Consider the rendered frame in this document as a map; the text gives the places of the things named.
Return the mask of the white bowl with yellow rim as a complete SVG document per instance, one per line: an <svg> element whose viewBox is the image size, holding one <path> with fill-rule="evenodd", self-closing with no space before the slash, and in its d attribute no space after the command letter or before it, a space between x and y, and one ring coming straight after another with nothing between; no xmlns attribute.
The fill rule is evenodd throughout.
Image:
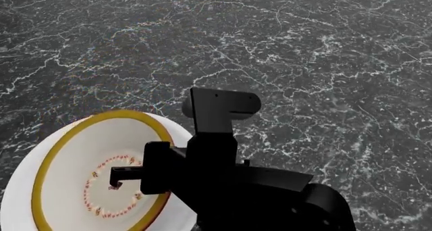
<svg viewBox="0 0 432 231"><path fill-rule="evenodd" d="M111 168L142 165L146 143L185 147L191 136L167 118L129 110L67 125L13 173L1 202L1 231L191 231L196 214L175 195L144 195L138 181L109 183Z"/></svg>

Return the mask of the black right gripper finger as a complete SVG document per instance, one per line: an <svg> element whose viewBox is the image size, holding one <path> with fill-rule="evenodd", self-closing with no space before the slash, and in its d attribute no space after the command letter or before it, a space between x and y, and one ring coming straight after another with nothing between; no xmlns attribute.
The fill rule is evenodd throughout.
<svg viewBox="0 0 432 231"><path fill-rule="evenodd" d="M153 141L144 146L142 165L113 167L109 184L120 188L126 180L138 180L140 191L145 195L158 195L169 192L170 143Z"/></svg>

